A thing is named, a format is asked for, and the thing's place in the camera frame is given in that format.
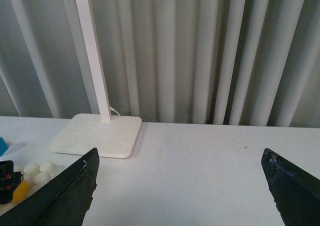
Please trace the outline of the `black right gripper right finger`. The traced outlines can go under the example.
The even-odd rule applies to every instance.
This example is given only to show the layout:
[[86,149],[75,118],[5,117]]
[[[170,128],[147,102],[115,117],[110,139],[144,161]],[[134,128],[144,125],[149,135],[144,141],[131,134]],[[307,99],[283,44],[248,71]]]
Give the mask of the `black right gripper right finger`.
[[261,166],[276,208],[286,226],[320,224],[320,180],[269,148]]

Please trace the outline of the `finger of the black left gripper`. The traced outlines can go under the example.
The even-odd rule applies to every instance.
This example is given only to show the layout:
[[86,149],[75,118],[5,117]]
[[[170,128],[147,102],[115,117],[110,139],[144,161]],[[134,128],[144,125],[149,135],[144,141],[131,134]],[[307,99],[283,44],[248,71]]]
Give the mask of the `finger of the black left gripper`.
[[8,204],[13,200],[16,188],[22,183],[23,175],[14,171],[14,162],[5,160],[0,162],[0,203]]

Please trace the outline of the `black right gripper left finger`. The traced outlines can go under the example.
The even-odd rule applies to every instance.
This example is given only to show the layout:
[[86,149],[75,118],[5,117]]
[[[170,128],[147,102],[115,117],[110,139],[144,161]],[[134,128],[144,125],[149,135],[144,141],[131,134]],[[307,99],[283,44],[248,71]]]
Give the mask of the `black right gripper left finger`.
[[100,159],[92,148],[0,217],[2,226],[81,226],[97,187]]

